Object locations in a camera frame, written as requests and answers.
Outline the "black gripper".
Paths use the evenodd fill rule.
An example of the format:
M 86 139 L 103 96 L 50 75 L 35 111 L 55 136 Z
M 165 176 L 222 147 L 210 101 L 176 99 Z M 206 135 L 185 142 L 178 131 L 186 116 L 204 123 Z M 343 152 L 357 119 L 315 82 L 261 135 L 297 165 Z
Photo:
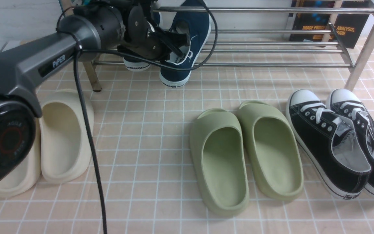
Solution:
M 123 13 L 126 31 L 117 51 L 149 60 L 167 60 L 171 53 L 184 55 L 182 46 L 190 45 L 185 33 L 164 31 L 153 18 L 159 0 L 132 0 Z

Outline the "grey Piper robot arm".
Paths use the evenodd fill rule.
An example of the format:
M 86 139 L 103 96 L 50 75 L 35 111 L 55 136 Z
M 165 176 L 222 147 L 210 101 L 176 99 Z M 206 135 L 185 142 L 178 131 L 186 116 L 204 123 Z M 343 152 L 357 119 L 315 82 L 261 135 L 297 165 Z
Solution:
M 187 34 L 169 32 L 153 19 L 151 0 L 92 0 L 61 16 L 56 32 L 0 52 L 0 181 L 29 153 L 35 118 L 43 113 L 36 88 L 70 62 L 122 45 L 119 55 L 164 61 L 188 46 Z

